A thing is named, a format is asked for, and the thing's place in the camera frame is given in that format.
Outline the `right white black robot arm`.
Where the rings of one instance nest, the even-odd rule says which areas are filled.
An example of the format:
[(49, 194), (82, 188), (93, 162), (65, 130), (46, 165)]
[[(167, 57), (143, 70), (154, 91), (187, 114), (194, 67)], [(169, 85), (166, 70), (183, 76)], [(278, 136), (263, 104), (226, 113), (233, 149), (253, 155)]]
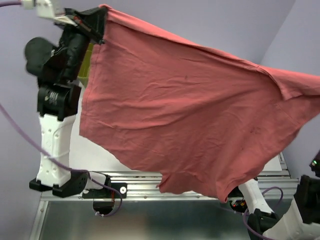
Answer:
[(268, 205), (258, 182), (237, 178), (231, 192), (243, 195), (242, 220), (251, 240), (318, 240), (320, 238), (320, 180), (303, 175), (290, 207), (282, 217)]

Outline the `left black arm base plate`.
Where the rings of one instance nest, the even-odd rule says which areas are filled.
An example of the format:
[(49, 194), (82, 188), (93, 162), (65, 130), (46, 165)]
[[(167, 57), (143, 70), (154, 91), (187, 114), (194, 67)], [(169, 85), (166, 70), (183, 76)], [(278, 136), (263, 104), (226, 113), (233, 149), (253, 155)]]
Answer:
[[(123, 199), (127, 197), (128, 184), (125, 182), (112, 182), (111, 188), (117, 190), (121, 193)], [(111, 190), (102, 188), (102, 189), (86, 189), (82, 192), (82, 198), (84, 199), (110, 199), (111, 197), (119, 199), (120, 195), (117, 193), (112, 193)]]

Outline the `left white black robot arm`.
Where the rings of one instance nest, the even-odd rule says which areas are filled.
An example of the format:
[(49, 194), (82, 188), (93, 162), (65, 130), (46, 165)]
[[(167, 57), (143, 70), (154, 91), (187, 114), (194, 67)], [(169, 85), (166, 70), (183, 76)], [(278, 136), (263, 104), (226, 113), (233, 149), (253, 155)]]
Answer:
[(69, 166), (70, 142), (81, 88), (76, 79), (90, 43), (104, 40), (108, 10), (95, 7), (85, 11), (65, 9), (66, 23), (58, 45), (35, 37), (24, 48), (26, 70), (37, 78), (37, 112), (41, 127), (40, 167), (29, 187), (51, 191), (66, 198), (81, 193), (88, 181), (86, 170)]

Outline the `red t shirt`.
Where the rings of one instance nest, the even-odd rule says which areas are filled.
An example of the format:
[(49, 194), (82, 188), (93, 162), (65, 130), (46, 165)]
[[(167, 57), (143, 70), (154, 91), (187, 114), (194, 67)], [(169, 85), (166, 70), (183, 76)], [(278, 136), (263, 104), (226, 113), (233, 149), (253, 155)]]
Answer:
[(79, 134), (162, 193), (225, 202), (320, 112), (320, 78), (261, 66), (101, 6)]

